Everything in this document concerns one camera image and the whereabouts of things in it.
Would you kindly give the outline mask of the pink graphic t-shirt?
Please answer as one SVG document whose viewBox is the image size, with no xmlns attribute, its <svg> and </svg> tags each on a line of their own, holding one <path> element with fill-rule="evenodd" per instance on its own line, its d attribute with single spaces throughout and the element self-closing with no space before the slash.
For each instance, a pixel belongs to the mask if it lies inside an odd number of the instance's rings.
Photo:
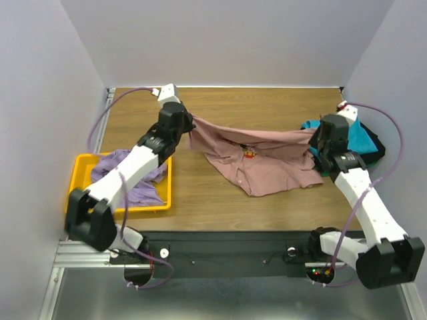
<svg viewBox="0 0 427 320">
<path fill-rule="evenodd" d="M 261 197 L 321 185 L 309 140 L 313 129 L 259 131 L 214 125 L 193 117 L 187 148 L 204 154 L 230 183 Z"/>
</svg>

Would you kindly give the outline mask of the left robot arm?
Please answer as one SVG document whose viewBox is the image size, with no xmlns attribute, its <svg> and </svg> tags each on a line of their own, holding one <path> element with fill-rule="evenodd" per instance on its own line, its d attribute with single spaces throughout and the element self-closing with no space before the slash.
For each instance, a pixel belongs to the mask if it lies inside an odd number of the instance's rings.
<svg viewBox="0 0 427 320">
<path fill-rule="evenodd" d="M 164 103 L 157 122 L 123 161 L 86 189 L 75 188 L 70 192 L 65 232 L 100 252 L 136 251 L 143 243 L 143 235 L 117 225 L 113 214 L 120 203 L 129 203 L 129 191 L 165 163 L 175 152 L 181 136 L 194 127 L 191 113 L 180 100 Z"/>
</svg>

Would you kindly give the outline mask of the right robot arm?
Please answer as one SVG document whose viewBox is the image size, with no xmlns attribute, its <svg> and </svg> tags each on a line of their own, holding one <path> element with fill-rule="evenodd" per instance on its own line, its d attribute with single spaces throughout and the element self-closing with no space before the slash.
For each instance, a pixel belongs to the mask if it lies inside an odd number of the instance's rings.
<svg viewBox="0 0 427 320">
<path fill-rule="evenodd" d="M 394 220 L 359 154 L 348 149 L 346 116 L 322 117 L 318 132 L 318 153 L 322 169 L 342 192 L 352 208 L 351 218 L 362 227 L 363 243 L 346 236 L 347 229 L 319 227 L 309 240 L 313 256 L 329 255 L 353 268 L 368 289 L 409 283 L 415 280 L 425 246 L 410 237 Z"/>
</svg>

